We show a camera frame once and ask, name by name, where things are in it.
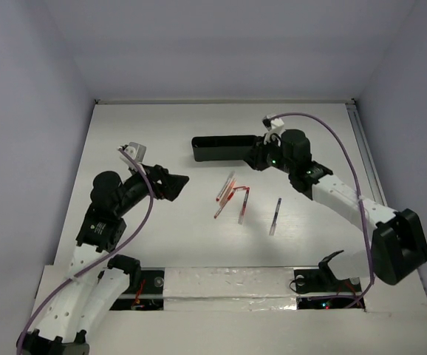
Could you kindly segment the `silver foil strip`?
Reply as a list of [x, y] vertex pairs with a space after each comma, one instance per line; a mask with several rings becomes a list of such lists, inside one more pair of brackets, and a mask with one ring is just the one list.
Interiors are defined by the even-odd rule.
[[294, 311], [290, 267], [167, 268], [166, 311]]

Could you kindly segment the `black desk organizer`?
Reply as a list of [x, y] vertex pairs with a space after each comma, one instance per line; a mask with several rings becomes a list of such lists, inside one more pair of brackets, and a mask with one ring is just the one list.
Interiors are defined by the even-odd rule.
[[244, 160], [255, 135], [198, 136], [191, 139], [196, 162]]

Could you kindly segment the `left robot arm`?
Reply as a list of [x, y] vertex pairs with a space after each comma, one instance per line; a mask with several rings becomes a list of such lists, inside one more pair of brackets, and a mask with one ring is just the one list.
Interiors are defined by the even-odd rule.
[[145, 197], [150, 206], [155, 200], [175, 200], [188, 181], [159, 165], [139, 165], [127, 180], [112, 171], [94, 178], [67, 275], [30, 317], [17, 354], [89, 353], [89, 343], [115, 300], [144, 286], [140, 261], [120, 253], [127, 245], [121, 240], [124, 215]]

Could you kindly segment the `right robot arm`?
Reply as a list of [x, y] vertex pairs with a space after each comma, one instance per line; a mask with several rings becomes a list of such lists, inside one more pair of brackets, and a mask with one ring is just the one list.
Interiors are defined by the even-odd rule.
[[256, 136], [245, 162], [256, 171], [275, 168], [310, 200], [326, 206], [363, 232], [369, 273], [396, 285], [427, 263], [427, 241], [418, 214], [397, 211], [363, 196], [312, 159], [310, 141], [298, 129]]

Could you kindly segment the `red gel pen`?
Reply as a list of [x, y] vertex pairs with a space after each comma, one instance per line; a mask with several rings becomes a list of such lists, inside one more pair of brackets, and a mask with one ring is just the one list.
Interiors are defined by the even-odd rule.
[[226, 194], [222, 197], [222, 199], [219, 202], [219, 209], [216, 211], [216, 213], [213, 216], [214, 219], [217, 219], [218, 216], [222, 213], [226, 204], [231, 200], [231, 198], [234, 196], [237, 190], [239, 190], [239, 187], [232, 188], [230, 191], [226, 192]]

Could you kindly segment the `red clip clear pen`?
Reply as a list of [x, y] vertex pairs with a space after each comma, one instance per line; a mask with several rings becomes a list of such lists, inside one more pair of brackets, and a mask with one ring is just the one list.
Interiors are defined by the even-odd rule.
[[245, 212], [246, 212], [246, 208], [247, 208], [247, 202], [248, 202], [248, 198], [249, 198], [249, 194], [250, 194], [250, 187], [248, 187], [248, 186], [238, 186], [238, 187], [235, 187], [233, 189], [233, 191], [234, 192], [244, 192], [245, 193], [245, 196], [244, 196], [244, 199], [243, 199], [243, 202], [242, 202], [242, 208], [240, 210], [239, 219], [238, 219], [238, 224], [242, 225], [243, 221], [244, 221], [244, 218], [245, 218]]

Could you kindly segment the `aluminium side rail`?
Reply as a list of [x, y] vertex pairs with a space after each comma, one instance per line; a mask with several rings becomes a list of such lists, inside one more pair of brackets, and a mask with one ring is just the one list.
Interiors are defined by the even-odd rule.
[[355, 169], [356, 178], [359, 180], [361, 196], [367, 197], [373, 203], [365, 203], [366, 227], [369, 241], [366, 242], [361, 231], [358, 232], [358, 241], [353, 246], [353, 251], [346, 253], [346, 260], [357, 266], [367, 263], [366, 247], [372, 246], [373, 230], [379, 220], [387, 221], [392, 214], [387, 207], [385, 194], [378, 177], [375, 162], [369, 148], [364, 128], [355, 104], [345, 104], [348, 122], [352, 131], [351, 138], [346, 139], [344, 146]]

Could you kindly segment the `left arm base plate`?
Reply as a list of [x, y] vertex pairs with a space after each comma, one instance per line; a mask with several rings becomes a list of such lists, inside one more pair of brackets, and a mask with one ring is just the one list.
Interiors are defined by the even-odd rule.
[[162, 311], [164, 268], [143, 268], [140, 284], [130, 287], [114, 302], [111, 311]]

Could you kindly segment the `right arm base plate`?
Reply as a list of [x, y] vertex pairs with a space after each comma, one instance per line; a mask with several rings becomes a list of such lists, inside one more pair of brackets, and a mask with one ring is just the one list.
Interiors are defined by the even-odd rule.
[[359, 279], [339, 280], [319, 268], [295, 269], [289, 287], [298, 310], [345, 309], [362, 293]]

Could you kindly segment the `white marker red cap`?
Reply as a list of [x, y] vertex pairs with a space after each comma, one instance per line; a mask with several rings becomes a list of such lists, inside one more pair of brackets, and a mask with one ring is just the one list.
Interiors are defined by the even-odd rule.
[[228, 188], [230, 182], [232, 181], [233, 177], [235, 175], [234, 171], [231, 171], [225, 181], [225, 183], [223, 184], [222, 188], [220, 189], [220, 192], [217, 194], [216, 196], [216, 202], [219, 202], [221, 200], [221, 198], [223, 197], [226, 189]]

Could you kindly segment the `blue clear pen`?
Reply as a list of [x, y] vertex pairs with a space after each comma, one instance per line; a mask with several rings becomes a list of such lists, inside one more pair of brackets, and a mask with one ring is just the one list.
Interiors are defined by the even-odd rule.
[[282, 199], [279, 197], [277, 200], [277, 203], [276, 203], [276, 207], [275, 207], [275, 211], [274, 211], [274, 215], [273, 215], [273, 220], [272, 220], [270, 230], [269, 230], [270, 236], [273, 236], [276, 232], [276, 226], [277, 226], [277, 221], [279, 218], [279, 210], [281, 207], [281, 202], [282, 202]]

